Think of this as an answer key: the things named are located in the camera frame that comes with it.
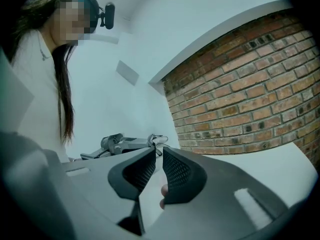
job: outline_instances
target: hand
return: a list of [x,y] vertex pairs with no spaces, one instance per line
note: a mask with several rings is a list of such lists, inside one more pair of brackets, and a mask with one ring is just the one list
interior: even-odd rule
[[[162,188],[161,188],[161,194],[165,197],[167,193],[168,193],[168,184],[165,184],[165,185],[163,185]],[[162,200],[160,201],[160,207],[161,207],[162,209],[165,209],[165,200],[164,200],[164,199],[162,199]]]

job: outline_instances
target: long dark hair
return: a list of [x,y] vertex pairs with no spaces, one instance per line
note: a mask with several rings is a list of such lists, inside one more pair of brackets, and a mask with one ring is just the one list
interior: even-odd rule
[[[66,0],[31,0],[20,10],[18,19],[8,34],[3,51],[12,63],[19,48],[22,37],[30,30],[40,29],[56,10],[57,1]],[[60,123],[60,138],[64,143],[71,141],[74,128],[74,109],[71,103],[71,89],[69,83],[68,61],[74,50],[73,45],[64,44],[52,52],[55,78],[58,86],[58,113]],[[61,102],[65,113],[65,129],[62,133]]]

